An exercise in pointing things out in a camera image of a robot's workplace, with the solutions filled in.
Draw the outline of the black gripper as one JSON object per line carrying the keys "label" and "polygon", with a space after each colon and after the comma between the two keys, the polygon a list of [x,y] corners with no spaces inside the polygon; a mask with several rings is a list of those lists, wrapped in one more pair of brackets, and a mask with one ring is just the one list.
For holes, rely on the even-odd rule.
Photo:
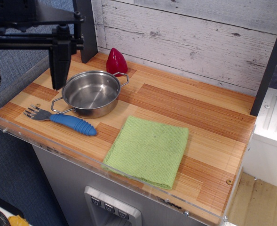
{"label": "black gripper", "polygon": [[38,0],[0,0],[0,49],[49,49],[52,85],[59,90],[67,81],[71,49],[83,49],[84,21],[79,12]]}

